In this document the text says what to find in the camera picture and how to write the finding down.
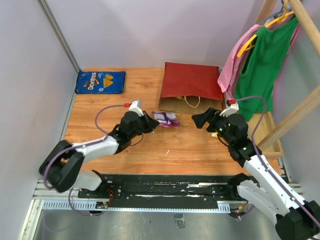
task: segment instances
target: white wall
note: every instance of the white wall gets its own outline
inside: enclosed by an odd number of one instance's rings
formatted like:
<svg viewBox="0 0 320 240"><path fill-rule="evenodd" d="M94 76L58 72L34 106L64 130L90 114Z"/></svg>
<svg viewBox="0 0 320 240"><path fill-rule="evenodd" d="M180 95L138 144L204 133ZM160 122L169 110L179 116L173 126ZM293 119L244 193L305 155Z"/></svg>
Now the white wall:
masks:
<svg viewBox="0 0 320 240"><path fill-rule="evenodd" d="M35 0L0 7L0 233L18 239L76 73Z"/></svg>
<svg viewBox="0 0 320 240"><path fill-rule="evenodd" d="M162 67L166 61L223 67L263 2L47 0L82 69Z"/></svg>
<svg viewBox="0 0 320 240"><path fill-rule="evenodd" d="M304 6L320 29L320 1ZM283 64L274 89L276 124L320 84L320 60L303 29ZM281 138L284 160L292 179L301 184L305 197L320 204L320 108L317 107Z"/></svg>

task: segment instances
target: rope handle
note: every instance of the rope handle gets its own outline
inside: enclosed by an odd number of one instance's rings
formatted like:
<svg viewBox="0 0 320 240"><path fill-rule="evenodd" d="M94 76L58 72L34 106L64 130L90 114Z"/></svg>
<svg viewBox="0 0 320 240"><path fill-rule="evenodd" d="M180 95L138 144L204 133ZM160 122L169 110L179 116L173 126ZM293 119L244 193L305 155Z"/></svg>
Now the rope handle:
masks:
<svg viewBox="0 0 320 240"><path fill-rule="evenodd" d="M197 103L197 105L196 106L192 106L188 101L187 101L187 96L184 96L184 100L185 100L185 102L186 102L186 104L188 104L190 107L192 107L192 108L197 108L198 106L199 106L199 104L200 104L200 97L198 96L198 98L199 98L199 101L198 101L198 103Z"/></svg>

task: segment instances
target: green shirt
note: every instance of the green shirt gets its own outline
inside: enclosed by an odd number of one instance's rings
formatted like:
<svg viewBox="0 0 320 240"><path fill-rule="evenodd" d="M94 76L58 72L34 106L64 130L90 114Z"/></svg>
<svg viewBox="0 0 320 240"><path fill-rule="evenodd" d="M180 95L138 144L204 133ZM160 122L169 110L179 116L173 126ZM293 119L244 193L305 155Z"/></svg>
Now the green shirt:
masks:
<svg viewBox="0 0 320 240"><path fill-rule="evenodd" d="M263 96L267 104L266 111L273 109L274 82L298 24L298 19L294 17L275 30L262 27L255 33L257 37L252 42L255 46L250 49L235 87L236 99L254 95ZM262 100L258 98L240 101L238 104L239 113L244 115L247 122L254 113L261 113L264 108Z"/></svg>

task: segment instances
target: clothing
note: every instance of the clothing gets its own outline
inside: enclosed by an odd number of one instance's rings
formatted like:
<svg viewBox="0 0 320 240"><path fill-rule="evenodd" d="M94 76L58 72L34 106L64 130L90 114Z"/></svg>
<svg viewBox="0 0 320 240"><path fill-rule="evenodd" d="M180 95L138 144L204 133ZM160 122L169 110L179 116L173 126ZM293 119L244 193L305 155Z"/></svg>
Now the clothing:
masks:
<svg viewBox="0 0 320 240"><path fill-rule="evenodd" d="M289 15L285 21L282 23L274 23L268 29L274 30L289 22L294 15ZM241 57L237 57L237 53L243 47L243 45L256 33L257 30L264 27L263 25L254 25L251 27L235 44L233 49L231 50L225 65L222 69L222 72L218 78L218 84L222 90L225 92L226 99L231 99L235 97L236 84L239 79L239 74L244 65L245 60L247 59L249 51L245 51Z"/></svg>
<svg viewBox="0 0 320 240"><path fill-rule="evenodd" d="M298 24L298 19L294 17L275 30L262 27L255 33L257 37L252 42L255 47L249 50L239 74L235 88L236 99L255 95L263 96L267 103L266 111L273 109L274 82L281 70ZM258 98L240 101L238 104L239 113L247 122L254 113L261 113L264 107L261 99Z"/></svg>

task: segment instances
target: gray floor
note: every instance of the gray floor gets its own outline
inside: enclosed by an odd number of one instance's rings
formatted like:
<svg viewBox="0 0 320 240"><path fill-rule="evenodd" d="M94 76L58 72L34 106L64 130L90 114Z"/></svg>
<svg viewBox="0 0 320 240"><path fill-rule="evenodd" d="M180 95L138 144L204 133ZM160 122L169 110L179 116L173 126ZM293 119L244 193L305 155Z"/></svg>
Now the gray floor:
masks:
<svg viewBox="0 0 320 240"><path fill-rule="evenodd" d="M186 213L185 228L175 225L171 212L106 212L79 216L71 210L46 210L34 240L279 240L271 222L257 209L242 221L223 213Z"/></svg>

